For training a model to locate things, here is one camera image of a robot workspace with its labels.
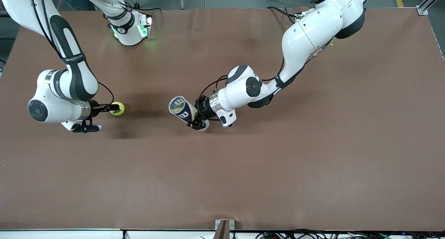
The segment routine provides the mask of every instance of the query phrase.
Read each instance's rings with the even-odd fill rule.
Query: electrical wire
[[[431,233],[431,235],[433,236],[433,237],[436,237],[437,239],[442,239],[440,236],[438,236],[437,234],[434,234],[434,233]]]
[[[48,15],[46,14],[45,0],[41,0],[41,1],[42,1],[42,8],[43,8],[43,15],[45,17],[46,27],[48,28],[49,38],[51,39],[52,48],[54,50],[57,50],[56,45],[54,44],[54,38],[52,37],[51,28],[49,27]]]
[[[108,90],[108,92],[110,92],[110,94],[111,94],[111,102],[110,102],[110,104],[114,103],[114,94],[113,94],[113,92],[111,92],[111,90],[108,89],[108,87],[107,87],[105,84],[102,84],[102,83],[99,82],[99,81],[97,81],[97,83],[100,84],[100,85],[102,85],[105,89]]]
[[[277,7],[275,7],[275,6],[269,6],[269,7],[267,7],[266,9],[273,9],[273,10],[276,10],[276,11],[278,11],[279,13],[281,13],[281,14],[283,14],[283,15],[287,15],[287,16],[295,17],[294,14],[286,13],[285,11],[282,11],[280,8],[277,8]]]
[[[297,238],[297,239],[301,239],[301,238],[303,238],[303,237],[305,237],[305,236],[310,236],[310,237],[312,237],[312,239],[316,239],[312,234],[308,234],[308,233],[303,233],[303,235],[300,236],[300,237]]]
[[[227,76],[227,75],[220,76],[218,80],[222,79],[222,78],[225,77],[225,76]],[[215,93],[215,92],[218,91],[218,82],[216,82],[216,84],[215,84],[215,91],[214,91],[213,93]]]
[[[118,3],[121,5],[121,8],[122,8],[124,11],[127,11],[127,12],[130,12],[130,11],[131,11],[131,10],[128,10],[127,7],[129,7],[129,8],[132,9],[132,10],[141,10],[141,11],[154,11],[154,10],[159,10],[159,11],[162,11],[161,8],[141,9],[141,8],[135,8],[135,7],[131,6],[129,3],[127,3],[127,2],[125,2],[125,4],[123,4],[123,3],[119,2],[119,0],[115,0],[115,1],[118,2]]]
[[[286,7],[284,8],[284,11],[286,12],[286,15],[288,16],[289,21],[290,21],[291,23],[295,24],[295,22],[291,19],[291,16],[289,16],[288,9],[287,9]]]
[[[281,67],[280,67],[280,70],[278,71],[278,73],[280,73],[282,70],[283,70],[283,66],[284,66],[284,57],[283,57],[283,61],[281,62]],[[273,77],[273,78],[271,78],[271,79],[261,79],[261,81],[263,81],[263,82],[268,82],[268,81],[272,81],[272,79],[275,79],[275,77]]]
[[[200,104],[199,101],[201,100],[201,97],[202,97],[202,95],[204,94],[204,92],[205,92],[210,86],[212,86],[213,84],[216,84],[216,83],[218,83],[219,81],[226,80],[226,79],[227,79],[227,75],[225,75],[225,76],[220,76],[218,80],[216,80],[216,81],[210,83],[209,85],[207,85],[207,87],[204,88],[204,90],[202,90],[202,92],[200,93],[199,97],[198,97],[197,100],[196,100],[196,106],[197,106],[196,109],[197,109],[197,113],[198,113],[198,115],[202,115],[201,110],[199,109],[199,104]],[[219,121],[219,119],[213,119],[213,118],[207,118],[207,120],[210,120],[210,121]]]
[[[49,39],[48,35],[46,34],[45,29],[43,28],[43,24],[42,24],[42,22],[40,21],[40,17],[39,17],[39,14],[38,14],[38,12],[37,12],[37,8],[36,8],[35,1],[34,1],[34,0],[31,0],[31,3],[32,3],[32,8],[34,9],[35,17],[36,17],[36,19],[37,19],[38,24],[40,25],[40,29],[42,30],[43,35],[45,36],[46,40],[49,42],[49,44],[51,45],[51,47],[54,48],[54,45],[52,44],[52,41]],[[58,55],[60,58],[62,58],[62,55],[60,54],[60,52],[59,52],[57,49],[54,49],[54,50],[56,51],[57,55]]]
[[[278,236],[278,239],[285,239],[285,237],[284,236],[282,236],[280,233],[275,233],[275,235],[277,235]]]

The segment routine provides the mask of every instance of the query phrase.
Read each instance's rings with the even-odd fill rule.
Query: gray floor
[[[70,8],[63,0],[53,0],[54,5],[60,11]],[[165,10],[177,10],[181,8],[180,0],[137,0],[141,8],[159,7]],[[279,8],[295,8],[298,6],[310,6],[310,0],[184,0],[185,9],[194,8],[266,8],[277,6]],[[422,0],[402,0],[404,5],[416,6]],[[396,0],[368,0],[367,8],[391,8],[397,7]],[[429,19],[436,33],[439,44],[445,47],[445,0],[439,0],[429,9]],[[15,38],[18,24],[9,18],[0,17],[0,38]],[[0,59],[7,60],[11,51],[13,40],[0,39]]]

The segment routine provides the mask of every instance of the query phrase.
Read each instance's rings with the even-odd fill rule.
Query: person's leg
[[[74,11],[95,11],[96,7],[88,0],[65,0],[66,4]]]

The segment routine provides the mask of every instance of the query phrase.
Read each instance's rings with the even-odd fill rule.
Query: brown paper
[[[240,64],[273,77],[290,23],[265,9],[154,14],[151,39],[132,47],[100,12],[62,14],[126,105],[94,119],[100,133],[28,115],[38,74],[64,65],[20,30],[0,83],[0,228],[205,229],[223,218],[237,229],[443,230],[445,73],[426,16],[369,9],[359,33],[334,40],[270,105],[200,133],[170,99],[192,102]]]

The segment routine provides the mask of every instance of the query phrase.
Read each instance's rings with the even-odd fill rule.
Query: black cable
[[[304,233],[305,234],[305,236],[310,236],[310,237],[312,237],[312,239],[316,239],[312,234],[308,234],[308,233]]]
[[[220,76],[218,80],[216,80],[216,81],[212,82],[211,84],[207,85],[207,87],[205,87],[204,90],[202,90],[202,92],[201,92],[200,95],[199,95],[199,98],[197,98],[197,101],[196,101],[196,106],[197,106],[197,113],[198,113],[198,115],[202,115],[202,114],[201,114],[201,110],[199,109],[199,104],[200,104],[199,101],[200,101],[202,95],[204,94],[205,90],[207,90],[207,89],[208,89],[210,86],[212,86],[213,84],[216,84],[216,83],[218,83],[219,81],[226,80],[226,79],[227,79],[227,75],[225,75],[225,77],[224,77],[224,76]],[[212,119],[212,118],[207,118],[207,120],[210,120],[210,121],[219,121],[219,119]]]
[[[313,234],[317,237],[317,239],[323,239],[321,236],[319,236],[319,234],[322,234],[324,236],[324,239],[327,239],[326,235],[321,232],[317,232],[314,230],[307,230],[307,229],[300,229],[299,231],[306,234]]]
[[[295,15],[286,13],[285,11],[282,11],[281,9],[279,9],[279,8],[277,8],[277,7],[275,7],[275,6],[269,6],[269,7],[267,7],[266,9],[277,10],[277,11],[278,11],[279,13],[281,13],[281,14],[284,14],[284,15],[287,15],[287,16],[291,16],[291,17],[295,17]]]
[[[220,79],[222,79],[223,77],[226,77],[226,76],[227,76],[227,75],[220,76],[218,80],[220,80]],[[215,92],[218,91],[218,82],[216,82],[216,85],[215,85],[215,91],[214,91],[213,93],[215,93]]]
[[[42,22],[40,21],[39,14],[37,13],[37,8],[35,7],[36,4],[35,4],[34,0],[31,0],[31,3],[32,3],[32,8],[34,9],[35,17],[37,19],[38,24],[40,25],[40,29],[42,30],[43,35],[45,36],[46,40],[49,42],[51,47],[54,47],[53,44],[51,43],[51,40],[49,39],[48,35],[46,34],[45,29],[43,28]],[[57,52],[57,55],[59,55],[59,57],[62,58],[62,55],[60,54],[60,52],[57,49],[55,51]]]
[[[275,235],[278,236],[278,239],[285,239],[280,233],[275,233]]]
[[[154,10],[159,10],[159,11],[162,11],[161,8],[140,9],[140,8],[135,8],[135,7],[131,6],[131,5],[130,5],[129,3],[127,3],[127,2],[125,2],[125,4],[123,4],[123,3],[119,2],[119,0],[115,0],[115,1],[118,2],[118,3],[121,5],[121,7],[122,7],[122,5],[125,6],[125,8],[122,7],[122,9],[124,9],[125,11],[129,11],[129,10],[127,9],[127,7],[129,7],[129,8],[132,9],[132,10],[141,10],[141,11],[154,11]]]
[[[418,234],[418,237],[420,239],[428,239],[428,237],[425,234],[422,234],[422,233]]]
[[[406,234],[408,234],[408,235],[410,235],[410,236],[413,236],[413,239],[419,239],[419,236],[417,235],[417,234],[415,234],[415,233],[412,233],[412,232],[410,232],[410,231],[407,231],[407,232],[405,232]]]
[[[433,237],[436,237],[437,239],[442,239],[440,236],[438,236],[437,234],[434,234],[434,233],[431,233],[431,235],[433,236]]]
[[[278,71],[278,73],[280,73],[281,70],[283,70],[283,66],[284,66],[284,57],[283,57],[283,61],[281,62],[281,67],[280,67],[280,70]],[[275,79],[275,77],[273,77],[273,78],[271,78],[271,79],[261,79],[261,81],[263,81],[263,82],[268,82],[268,81],[272,81],[272,79]]]
[[[293,233],[290,233],[290,234],[285,233],[285,234],[286,234],[286,235],[288,236],[288,238],[290,238],[290,239],[296,239]]]
[[[327,239],[327,236],[322,231],[313,231],[315,234],[322,234],[324,239]]]
[[[113,92],[111,92],[111,90],[108,89],[108,87],[107,87],[105,84],[102,84],[102,83],[99,82],[99,81],[97,81],[97,83],[100,84],[100,85],[102,85],[105,89],[108,90],[108,92],[110,92],[110,94],[111,94],[111,98],[112,98],[110,104],[114,103],[114,95],[113,95]]]
[[[286,12],[286,15],[288,16],[289,21],[290,21],[291,23],[295,24],[295,22],[291,19],[291,16],[289,16],[288,9],[287,9],[286,7],[284,8],[284,11]]]
[[[46,27],[48,28],[49,38],[51,39],[52,48],[54,50],[57,50],[56,45],[54,44],[54,38],[52,37],[51,27],[49,27],[48,14],[46,14],[45,0],[41,0],[41,1],[42,1],[42,8],[43,8],[43,15],[45,17]]]

